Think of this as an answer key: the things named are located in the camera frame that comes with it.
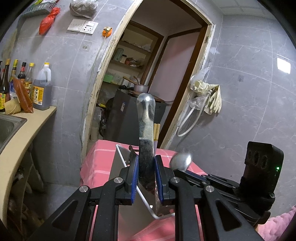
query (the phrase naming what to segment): red plastic bag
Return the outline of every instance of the red plastic bag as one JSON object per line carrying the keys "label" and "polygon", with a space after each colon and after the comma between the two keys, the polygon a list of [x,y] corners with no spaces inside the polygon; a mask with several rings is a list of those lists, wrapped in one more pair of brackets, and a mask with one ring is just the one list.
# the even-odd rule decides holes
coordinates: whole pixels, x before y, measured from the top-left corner
{"label": "red plastic bag", "polygon": [[40,27],[39,27],[39,34],[43,35],[45,34],[50,27],[52,26],[52,24],[54,23],[54,19],[55,17],[59,14],[60,12],[60,8],[59,7],[54,7],[52,9],[52,11],[50,12],[50,14],[48,14],[40,23]]}

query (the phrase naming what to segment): countertop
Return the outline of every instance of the countertop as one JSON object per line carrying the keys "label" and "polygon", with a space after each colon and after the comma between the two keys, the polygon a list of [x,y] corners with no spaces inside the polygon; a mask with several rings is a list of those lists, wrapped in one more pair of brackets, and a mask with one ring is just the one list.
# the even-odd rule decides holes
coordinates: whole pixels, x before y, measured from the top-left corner
{"label": "countertop", "polygon": [[7,218],[8,197],[19,164],[34,137],[56,109],[51,106],[47,110],[34,109],[34,113],[21,112],[14,115],[26,118],[27,121],[0,154],[0,219],[4,224],[6,224]]}

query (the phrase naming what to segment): spoon head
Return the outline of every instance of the spoon head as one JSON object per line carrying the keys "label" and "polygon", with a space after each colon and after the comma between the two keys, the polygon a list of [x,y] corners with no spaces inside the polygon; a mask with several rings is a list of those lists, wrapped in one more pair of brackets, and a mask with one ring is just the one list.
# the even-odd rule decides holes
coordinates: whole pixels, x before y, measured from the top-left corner
{"label": "spoon head", "polygon": [[190,153],[176,153],[170,160],[170,168],[186,171],[192,162]]}

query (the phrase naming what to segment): orange plug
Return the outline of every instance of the orange plug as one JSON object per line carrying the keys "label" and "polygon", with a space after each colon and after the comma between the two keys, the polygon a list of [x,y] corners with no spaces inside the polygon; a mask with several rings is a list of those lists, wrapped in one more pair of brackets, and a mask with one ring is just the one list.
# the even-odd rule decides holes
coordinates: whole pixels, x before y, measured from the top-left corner
{"label": "orange plug", "polygon": [[104,27],[104,30],[102,32],[103,37],[109,37],[112,33],[111,27]]}

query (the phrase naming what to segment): metal screw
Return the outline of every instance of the metal screw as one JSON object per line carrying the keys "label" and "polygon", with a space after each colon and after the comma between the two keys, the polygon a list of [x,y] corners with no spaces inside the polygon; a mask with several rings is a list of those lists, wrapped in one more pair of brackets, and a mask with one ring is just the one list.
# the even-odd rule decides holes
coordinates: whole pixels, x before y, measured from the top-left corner
{"label": "metal screw", "polygon": [[215,190],[213,186],[206,186],[205,189],[208,192],[213,192]]}
{"label": "metal screw", "polygon": [[121,177],[114,178],[115,183],[122,183],[123,179]]}
{"label": "metal screw", "polygon": [[81,186],[81,187],[79,188],[79,191],[80,191],[80,192],[87,192],[88,189],[89,189],[89,188],[88,188],[87,186]]}
{"label": "metal screw", "polygon": [[172,177],[170,180],[171,180],[173,183],[178,183],[178,182],[180,182],[180,178],[178,178],[178,177]]}

